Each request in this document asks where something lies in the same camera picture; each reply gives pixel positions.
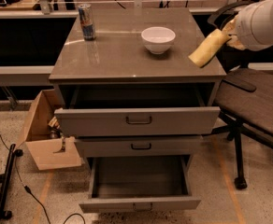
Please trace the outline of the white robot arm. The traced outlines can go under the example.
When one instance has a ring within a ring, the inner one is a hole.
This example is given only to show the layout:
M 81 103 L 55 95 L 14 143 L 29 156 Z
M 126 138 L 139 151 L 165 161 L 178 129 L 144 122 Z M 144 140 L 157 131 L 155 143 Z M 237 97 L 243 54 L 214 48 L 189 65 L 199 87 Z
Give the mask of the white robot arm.
M 231 39 L 227 45 L 235 49 L 259 51 L 273 46 L 273 0 L 265 0 L 242 8 L 223 28 Z

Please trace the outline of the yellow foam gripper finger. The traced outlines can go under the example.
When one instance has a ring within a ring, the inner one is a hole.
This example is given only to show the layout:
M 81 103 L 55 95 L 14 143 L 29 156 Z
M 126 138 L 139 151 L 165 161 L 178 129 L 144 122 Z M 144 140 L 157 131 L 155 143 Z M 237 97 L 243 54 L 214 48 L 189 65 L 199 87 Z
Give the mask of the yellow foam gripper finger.
M 226 42 L 226 45 L 238 50 L 245 49 L 245 46 L 240 42 L 236 35 L 230 35 L 230 39 Z
M 223 32 L 227 35 L 234 35 L 236 33 L 236 19 L 230 20 L 224 27 Z

